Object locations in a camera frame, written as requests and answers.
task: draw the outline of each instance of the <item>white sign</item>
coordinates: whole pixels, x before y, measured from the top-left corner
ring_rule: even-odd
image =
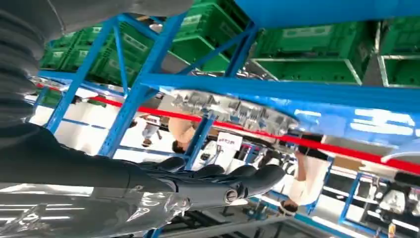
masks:
[[[219,136],[217,137],[217,144],[221,147],[229,148],[232,150],[240,150],[242,137],[226,132],[219,132]]]

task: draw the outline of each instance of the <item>red line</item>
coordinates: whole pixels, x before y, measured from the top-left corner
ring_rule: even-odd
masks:
[[[119,102],[116,102],[116,101],[113,101],[113,100],[109,100],[109,99],[106,99],[106,98],[103,98],[103,97],[100,97],[100,96],[93,97],[93,98],[91,98],[91,100],[95,100],[95,101],[98,101],[98,102],[103,102],[103,103],[110,104],[110,105],[113,105],[113,106],[116,106],[116,107],[121,107],[122,106],[122,103],[119,103]],[[146,108],[146,107],[139,107],[137,111],[144,112],[144,113],[149,113],[149,114],[154,114],[154,115],[159,115],[159,116],[165,116],[165,117],[181,118],[181,119],[191,120],[191,121],[200,121],[201,120],[201,118],[197,117],[197,116],[185,115],[185,114],[181,114],[181,113],[173,113],[173,112],[162,111],[162,110]],[[381,160],[380,160],[381,156],[376,155],[376,154],[371,154],[371,153],[367,153],[367,152],[347,149],[347,148],[343,148],[343,147],[335,146],[335,145],[322,144],[322,143],[315,142],[315,141],[312,141],[312,140],[302,139],[302,138],[289,136],[289,135],[276,136],[276,135],[268,134],[266,132],[261,132],[261,131],[248,131],[248,130],[243,129],[240,126],[225,123],[225,122],[220,122],[220,121],[215,121],[214,125],[222,126],[222,127],[225,127],[225,128],[236,129],[236,130],[242,130],[242,131],[246,131],[246,132],[251,132],[253,134],[263,135],[263,136],[267,136],[267,137],[277,138],[277,139],[280,139],[280,140],[283,140],[283,141],[296,143],[296,144],[307,146],[307,147],[310,147],[310,148],[325,150],[325,151],[329,151],[329,152],[333,152],[333,153],[337,153],[337,154],[341,154],[341,155],[345,155],[345,156],[350,156],[350,157],[358,158],[358,159],[361,159],[361,160],[365,160],[365,161],[369,161],[369,162],[393,167],[393,168],[396,168],[396,169],[399,169],[399,170],[402,170],[402,171],[408,171],[408,172],[411,172],[411,173],[420,174],[420,165],[410,163],[410,162],[406,162],[406,161],[389,160],[386,163],[382,163]]]

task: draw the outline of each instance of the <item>metal part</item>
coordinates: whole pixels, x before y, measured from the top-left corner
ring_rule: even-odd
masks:
[[[38,77],[38,76],[33,76],[33,77],[30,78],[30,80],[34,84],[41,84],[42,86],[56,88],[60,91],[61,91],[61,89],[64,89],[64,88],[67,87],[67,85],[65,85],[65,84],[54,82],[54,81],[48,80],[46,78]]]
[[[238,192],[236,190],[231,189],[226,192],[225,201],[227,203],[232,203],[236,199],[238,199]]]
[[[213,111],[219,121],[238,124],[248,130],[284,135],[289,128],[298,125],[291,116],[234,97],[192,90],[175,90],[171,95],[175,97],[172,104],[186,113],[201,116]]]
[[[218,225],[206,228],[195,229],[191,231],[183,232],[170,232],[160,235],[160,238],[207,238],[207,237],[216,237],[222,234],[232,233],[235,231],[240,231],[244,229],[261,227],[264,225],[269,225],[277,222],[282,222],[286,220],[285,217],[274,217],[266,220],[260,221],[244,221],[244,222],[235,222],[225,225]]]

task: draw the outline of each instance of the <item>robotic hand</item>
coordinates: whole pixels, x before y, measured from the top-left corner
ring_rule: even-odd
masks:
[[[0,128],[0,236],[113,238],[165,225],[188,209],[227,206],[282,179],[277,166],[179,171],[181,158],[140,163],[89,156],[33,124]]]

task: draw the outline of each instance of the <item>blue pipe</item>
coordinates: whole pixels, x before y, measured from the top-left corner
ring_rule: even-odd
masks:
[[[419,16],[418,0],[236,0],[259,28]]]

